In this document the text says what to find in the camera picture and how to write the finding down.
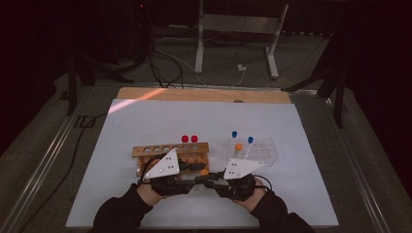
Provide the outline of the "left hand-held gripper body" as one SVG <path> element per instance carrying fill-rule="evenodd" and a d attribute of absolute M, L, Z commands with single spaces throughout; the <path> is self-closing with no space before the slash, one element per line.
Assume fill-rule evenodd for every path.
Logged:
<path fill-rule="evenodd" d="M 176 151 L 171 150 L 166 154 L 156 155 L 155 158 L 158 158 L 158 162 L 144 172 L 144 179 L 150 181 L 152 190 L 161 196 L 188 194 L 193 183 L 178 179 L 181 168 Z"/>

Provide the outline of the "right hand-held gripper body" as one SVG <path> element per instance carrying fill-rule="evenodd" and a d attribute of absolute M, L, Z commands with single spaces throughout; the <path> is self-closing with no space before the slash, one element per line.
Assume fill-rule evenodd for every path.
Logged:
<path fill-rule="evenodd" d="M 226 184 L 216 184 L 215 191 L 222 198 L 247 200 L 258 188 L 253 172 L 263 165 L 261 161 L 231 158 L 221 175 Z"/>

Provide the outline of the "clear acrylic test tube rack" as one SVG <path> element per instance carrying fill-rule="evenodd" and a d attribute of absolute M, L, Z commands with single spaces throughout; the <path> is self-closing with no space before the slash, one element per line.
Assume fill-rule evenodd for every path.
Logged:
<path fill-rule="evenodd" d="M 237 142 L 233 145 L 231 138 L 228 139 L 226 146 L 226 155 L 228 158 L 235 158 L 234 151 L 235 145 L 241 143 L 243 149 L 241 154 L 236 159 L 246 159 L 262 162 L 264 166 L 271 166 L 277 159 L 278 154 L 275 148 L 275 144 L 272 138 L 256 138 L 254 137 L 253 144 L 250 149 L 249 158 L 245 158 L 245 147 L 247 145 L 248 137 L 237 138 Z"/>

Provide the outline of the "wooden test tube rack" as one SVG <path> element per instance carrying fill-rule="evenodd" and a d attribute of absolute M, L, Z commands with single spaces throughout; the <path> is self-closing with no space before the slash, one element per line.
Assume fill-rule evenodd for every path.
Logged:
<path fill-rule="evenodd" d="M 171 144 L 134 147 L 132 156 L 137 158 L 136 176 L 144 178 L 144 172 L 149 171 L 158 162 L 158 158 L 155 158 L 155 156 L 166 154 L 171 150 L 175 150 L 177 153 L 181 168 L 180 174 L 187 173 L 199 175 L 200 171 L 189 170 L 190 163 L 205 163 L 206 167 L 204 169 L 209 171 L 209 145 L 207 143 L 197 143 L 197 150 L 191 148 L 191 143 L 188 143 L 188 150 L 184 150 L 183 146 L 183 144 Z"/>

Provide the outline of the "person's left hand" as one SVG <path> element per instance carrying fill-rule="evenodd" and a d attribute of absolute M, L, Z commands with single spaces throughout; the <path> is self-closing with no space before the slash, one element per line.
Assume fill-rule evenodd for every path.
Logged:
<path fill-rule="evenodd" d="M 139 184 L 136 191 L 142 200 L 151 207 L 164 199 L 164 196 L 153 191 L 152 186 L 149 183 Z"/>

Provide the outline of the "person's right hand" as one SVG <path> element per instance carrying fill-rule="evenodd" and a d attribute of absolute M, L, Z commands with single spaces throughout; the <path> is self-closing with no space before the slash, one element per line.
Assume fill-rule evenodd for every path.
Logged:
<path fill-rule="evenodd" d="M 234 203 L 251 213 L 255 208 L 259 209 L 266 204 L 271 206 L 275 201 L 276 197 L 271 191 L 267 191 L 265 188 L 256 188 L 248 199 L 245 201 L 234 200 Z"/>

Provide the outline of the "white table cover sheet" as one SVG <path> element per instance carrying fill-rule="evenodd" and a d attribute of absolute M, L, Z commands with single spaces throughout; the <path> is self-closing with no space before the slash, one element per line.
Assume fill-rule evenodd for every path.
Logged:
<path fill-rule="evenodd" d="M 137 146 L 174 144 L 196 135 L 209 145 L 213 172 L 224 169 L 232 131 L 238 137 L 272 138 L 278 154 L 271 166 L 258 169 L 292 213 L 310 225 L 338 223 L 302 122 L 292 104 L 193 101 L 113 101 L 88 163 L 67 226 L 90 227 L 99 207 L 122 196 L 135 183 Z"/>

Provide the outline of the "black tripod stand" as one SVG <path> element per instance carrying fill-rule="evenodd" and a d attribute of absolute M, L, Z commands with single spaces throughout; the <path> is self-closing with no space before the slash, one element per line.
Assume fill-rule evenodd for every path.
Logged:
<path fill-rule="evenodd" d="M 335 123 L 342 128 L 343 97 L 345 86 L 345 70 L 347 62 L 344 52 L 338 48 L 339 40 L 332 35 L 318 60 L 311 76 L 292 86 L 283 87 L 282 91 L 296 92 L 310 83 L 322 80 L 322 84 L 317 90 L 317 96 L 322 99 L 330 97 L 335 92 L 333 105 L 333 118 Z"/>
<path fill-rule="evenodd" d="M 68 113 L 70 116 L 74 113 L 80 97 L 78 95 L 78 82 L 83 85 L 94 85 L 95 77 L 92 68 L 96 68 L 103 74 L 109 76 L 119 83 L 132 83 L 132 80 L 126 79 L 115 71 L 110 70 L 103 64 L 91 58 L 87 54 L 80 52 L 77 49 L 70 49 L 67 60 L 68 70 L 68 92 L 67 97 L 69 101 Z"/>

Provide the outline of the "aluminium floor rail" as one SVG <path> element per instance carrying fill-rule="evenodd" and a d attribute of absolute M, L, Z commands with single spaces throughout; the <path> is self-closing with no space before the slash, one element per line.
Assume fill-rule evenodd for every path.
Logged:
<path fill-rule="evenodd" d="M 392 233 L 389 224 L 382 214 L 381 208 L 378 205 L 375 195 L 361 170 L 361 166 L 349 144 L 349 141 L 345 137 L 343 130 L 338 127 L 337 123 L 334 120 L 334 107 L 332 102 L 327 98 L 322 99 L 321 103 L 324 111 L 326 112 L 329 124 L 333 128 L 336 140 L 343 150 L 342 157 L 348 165 L 351 176 L 353 177 L 353 180 L 357 186 L 363 205 L 368 212 L 369 218 L 372 221 L 376 233 Z"/>
<path fill-rule="evenodd" d="M 18 194 L 16 202 L 6 214 L 4 221 L 0 223 L 0 233 L 18 233 L 19 226 L 22 223 L 24 216 L 29 210 L 30 205 L 73 128 L 79 108 L 83 105 L 91 92 L 91 87 L 84 87 L 80 91 L 77 106 L 74 108 L 72 114 L 66 116 L 58 127 L 58 131 L 53 136 L 47 150 L 42 155 L 37 165 L 32 169 L 30 176 Z"/>
<path fill-rule="evenodd" d="M 95 86 L 110 86 L 110 87 L 161 87 L 158 83 L 116 83 L 116 82 L 96 82 Z M 281 88 L 270 87 L 236 87 L 236 86 L 219 86 L 219 85 L 202 85 L 202 84 L 184 84 L 183 86 L 173 84 L 172 89 L 214 89 L 214 90 L 253 90 L 253 91 L 281 91 Z M 309 95 L 316 96 L 317 90 L 299 89 L 295 92 L 287 92 L 291 95 Z"/>

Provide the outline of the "grey metal stand frame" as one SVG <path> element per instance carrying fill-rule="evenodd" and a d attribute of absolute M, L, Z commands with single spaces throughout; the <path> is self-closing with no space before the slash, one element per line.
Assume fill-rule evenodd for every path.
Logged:
<path fill-rule="evenodd" d="M 272 43 L 265 48 L 265 55 L 270 77 L 272 79 L 277 79 L 279 77 L 279 71 L 275 61 L 274 51 L 280 38 L 288 9 L 289 4 L 284 3 L 280 13 L 276 17 L 205 14 L 204 0 L 199 0 L 197 49 L 194 62 L 194 73 L 201 74 L 203 69 L 203 32 L 205 30 L 221 30 L 230 32 L 271 34 L 273 36 L 273 40 Z"/>

